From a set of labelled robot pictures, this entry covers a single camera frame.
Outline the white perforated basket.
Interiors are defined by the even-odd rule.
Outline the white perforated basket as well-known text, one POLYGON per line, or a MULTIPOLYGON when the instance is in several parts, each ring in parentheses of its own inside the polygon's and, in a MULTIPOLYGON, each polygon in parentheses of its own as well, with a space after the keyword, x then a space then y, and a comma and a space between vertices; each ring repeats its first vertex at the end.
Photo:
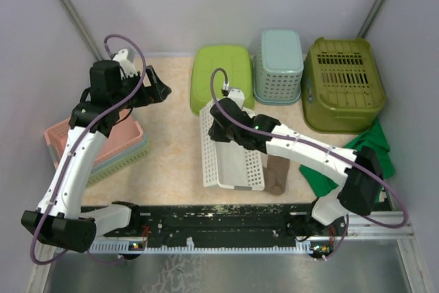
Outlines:
POLYGON ((261 153, 236 144, 212 141, 208 131, 213 124, 210 101, 200 110, 203 186, 223 189, 263 191, 265 180, 261 153))

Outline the pink perforated basket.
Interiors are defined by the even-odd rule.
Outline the pink perforated basket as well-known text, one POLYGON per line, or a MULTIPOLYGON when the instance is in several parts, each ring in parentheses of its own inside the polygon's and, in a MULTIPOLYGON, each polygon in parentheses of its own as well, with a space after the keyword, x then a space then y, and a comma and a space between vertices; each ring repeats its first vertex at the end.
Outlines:
MULTIPOLYGON (((65 119, 49 127, 44 133, 44 138, 55 168, 58 167, 60 158, 66 147, 69 128, 69 119, 65 119)), ((94 166, 96 167, 105 161, 109 161, 112 157, 140 143, 143 138, 142 127, 133 116, 129 116, 124 122, 116 125, 112 129, 100 154, 95 159, 94 166)))

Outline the pale blue basket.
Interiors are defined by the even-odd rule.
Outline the pale blue basket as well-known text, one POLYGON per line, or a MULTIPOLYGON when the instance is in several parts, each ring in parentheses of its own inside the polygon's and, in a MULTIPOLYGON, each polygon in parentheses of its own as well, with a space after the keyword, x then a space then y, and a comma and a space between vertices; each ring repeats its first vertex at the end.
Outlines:
MULTIPOLYGON (((57 169, 67 142, 67 131, 62 132, 61 135, 47 131, 45 132, 45 141, 54 167, 57 169)), ((131 133, 113 130, 105 146, 102 148, 102 153, 96 159, 91 174, 116 165, 116 162, 123 160, 127 156, 132 156, 135 152, 146 146, 147 138, 141 128, 131 133)))

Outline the lime green plastic tub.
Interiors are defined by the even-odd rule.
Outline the lime green plastic tub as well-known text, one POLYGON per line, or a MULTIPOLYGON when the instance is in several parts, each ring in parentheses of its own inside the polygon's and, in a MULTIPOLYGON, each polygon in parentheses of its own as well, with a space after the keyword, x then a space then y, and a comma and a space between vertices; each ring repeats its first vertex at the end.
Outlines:
POLYGON ((240 45, 209 45, 198 50, 193 62, 189 104, 194 115, 212 100, 211 74, 223 68, 233 88, 241 89, 244 107, 253 109, 253 70, 248 50, 240 45))

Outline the light blue perforated basket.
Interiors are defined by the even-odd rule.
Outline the light blue perforated basket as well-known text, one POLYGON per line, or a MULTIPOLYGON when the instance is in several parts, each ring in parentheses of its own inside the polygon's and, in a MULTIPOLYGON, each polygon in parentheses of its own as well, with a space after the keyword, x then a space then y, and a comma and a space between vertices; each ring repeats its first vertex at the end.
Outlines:
POLYGON ((304 62, 296 31, 263 31, 253 65, 254 96, 259 103, 284 106, 298 101, 304 62))

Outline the olive green large container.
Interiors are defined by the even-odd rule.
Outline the olive green large container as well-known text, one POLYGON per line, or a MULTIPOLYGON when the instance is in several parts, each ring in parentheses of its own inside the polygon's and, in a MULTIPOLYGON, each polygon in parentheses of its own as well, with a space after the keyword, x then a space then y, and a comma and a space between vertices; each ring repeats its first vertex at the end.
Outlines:
POLYGON ((370 43, 319 38, 309 48, 301 80, 303 116, 313 130, 358 134, 386 103, 370 43))

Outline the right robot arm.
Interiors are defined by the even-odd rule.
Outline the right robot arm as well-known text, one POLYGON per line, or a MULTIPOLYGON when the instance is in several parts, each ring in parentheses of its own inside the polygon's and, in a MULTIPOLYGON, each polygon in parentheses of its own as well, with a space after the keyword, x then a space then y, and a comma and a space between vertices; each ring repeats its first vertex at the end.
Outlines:
POLYGON ((348 213, 367 217, 381 191, 383 171, 377 153, 332 147, 292 130, 267 115, 250 116, 229 97, 215 101, 210 109, 215 142, 233 142, 245 150, 258 151, 294 161, 331 179, 337 187, 313 202, 307 229, 322 235, 348 213))

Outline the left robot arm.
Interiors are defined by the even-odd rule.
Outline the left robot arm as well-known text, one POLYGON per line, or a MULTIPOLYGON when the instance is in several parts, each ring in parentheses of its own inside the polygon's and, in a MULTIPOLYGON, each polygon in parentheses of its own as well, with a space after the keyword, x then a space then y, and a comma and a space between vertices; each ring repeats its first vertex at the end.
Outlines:
POLYGON ((120 60, 101 60, 90 69, 90 86, 72 110, 64 153, 45 194, 33 211, 24 211, 21 224, 30 232, 32 253, 37 243, 83 253, 96 237, 120 229, 138 234, 142 227, 139 208, 129 202, 83 213, 82 197, 95 160, 120 112, 163 102, 171 89, 153 66, 128 74, 120 60))

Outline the light green perforated basket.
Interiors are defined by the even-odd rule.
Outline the light green perforated basket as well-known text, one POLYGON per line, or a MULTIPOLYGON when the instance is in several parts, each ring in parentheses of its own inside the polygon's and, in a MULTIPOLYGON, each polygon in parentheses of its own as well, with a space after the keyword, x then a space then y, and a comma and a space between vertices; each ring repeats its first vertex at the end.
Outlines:
POLYGON ((128 151, 125 154, 117 155, 114 160, 109 160, 106 164, 102 163, 91 172, 86 187, 102 181, 117 172, 125 169, 126 167, 136 163, 147 155, 149 151, 149 144, 145 143, 142 146, 134 147, 132 151, 128 151))

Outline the brown striped sock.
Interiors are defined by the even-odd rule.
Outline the brown striped sock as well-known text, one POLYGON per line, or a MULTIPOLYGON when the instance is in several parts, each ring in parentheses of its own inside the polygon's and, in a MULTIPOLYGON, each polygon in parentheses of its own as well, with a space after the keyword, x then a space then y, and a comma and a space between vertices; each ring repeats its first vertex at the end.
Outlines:
POLYGON ((265 180, 264 191, 279 196, 285 193, 290 160, 280 156, 269 156, 263 168, 265 180))

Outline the green cloth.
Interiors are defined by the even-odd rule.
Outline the green cloth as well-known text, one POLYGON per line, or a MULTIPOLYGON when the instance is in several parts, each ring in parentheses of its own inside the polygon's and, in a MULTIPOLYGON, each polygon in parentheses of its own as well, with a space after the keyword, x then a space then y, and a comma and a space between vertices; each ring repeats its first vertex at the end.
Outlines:
MULTIPOLYGON (((344 147, 360 151, 364 146, 369 147, 376 152, 383 171, 384 180, 395 175, 395 168, 389 155, 390 146, 384 135, 381 124, 377 119, 374 120, 373 125, 369 130, 357 135, 354 139, 351 139, 344 147)), ((305 177, 317 197, 323 197, 337 187, 335 182, 316 170, 301 165, 299 171, 305 177)))

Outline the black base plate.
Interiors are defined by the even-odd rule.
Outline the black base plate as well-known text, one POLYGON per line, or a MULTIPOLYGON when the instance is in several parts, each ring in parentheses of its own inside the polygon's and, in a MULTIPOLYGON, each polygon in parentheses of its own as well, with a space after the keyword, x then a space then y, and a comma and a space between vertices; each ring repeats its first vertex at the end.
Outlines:
POLYGON ((320 258, 340 245, 347 227, 342 215, 329 225, 312 220, 309 203, 141 206, 134 224, 106 237, 138 237, 138 249, 146 252, 273 253, 304 248, 320 258))

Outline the aluminium frame rail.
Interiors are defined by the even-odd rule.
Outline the aluminium frame rail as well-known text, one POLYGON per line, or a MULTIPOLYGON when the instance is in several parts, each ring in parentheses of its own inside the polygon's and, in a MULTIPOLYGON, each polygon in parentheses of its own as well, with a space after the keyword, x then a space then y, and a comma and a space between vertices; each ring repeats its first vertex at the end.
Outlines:
POLYGON ((408 218, 405 213, 373 212, 370 217, 357 214, 346 214, 335 219, 330 224, 321 224, 310 215, 297 212, 287 212, 287 215, 272 214, 271 219, 265 215, 249 213, 244 215, 216 214, 216 213, 194 213, 160 215, 158 211, 141 212, 129 211, 126 208, 115 209, 112 213, 108 209, 96 209, 88 213, 81 213, 76 220, 54 218, 49 216, 41 233, 48 236, 66 235, 68 239, 73 237, 85 237, 96 239, 98 237, 131 237, 139 236, 146 231, 164 231, 166 226, 175 226, 178 230, 204 229, 222 230, 232 228, 270 228, 281 220, 281 225, 288 230, 293 230, 295 236, 322 235, 330 228, 334 228, 340 235, 348 230, 348 226, 359 223, 361 226, 369 227, 374 224, 379 228, 399 229, 407 226, 408 218))

